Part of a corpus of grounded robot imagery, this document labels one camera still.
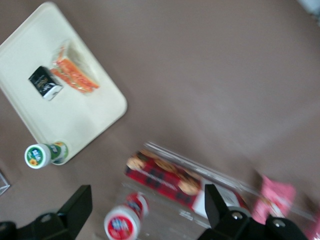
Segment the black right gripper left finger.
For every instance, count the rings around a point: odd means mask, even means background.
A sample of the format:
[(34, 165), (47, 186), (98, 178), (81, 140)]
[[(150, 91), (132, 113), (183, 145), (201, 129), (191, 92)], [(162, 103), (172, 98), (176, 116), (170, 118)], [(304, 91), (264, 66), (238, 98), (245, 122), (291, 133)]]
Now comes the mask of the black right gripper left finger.
[(18, 230), (20, 240), (74, 240), (93, 210), (92, 189), (82, 185), (57, 212), (40, 215)]

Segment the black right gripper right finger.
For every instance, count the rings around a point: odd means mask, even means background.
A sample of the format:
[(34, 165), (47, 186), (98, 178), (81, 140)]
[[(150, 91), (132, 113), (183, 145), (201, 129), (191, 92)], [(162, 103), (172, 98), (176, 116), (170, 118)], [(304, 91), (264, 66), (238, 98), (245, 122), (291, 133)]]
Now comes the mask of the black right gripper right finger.
[(239, 206), (227, 206), (214, 184), (204, 191), (205, 212), (210, 224), (200, 240), (245, 240), (249, 233), (250, 213)]

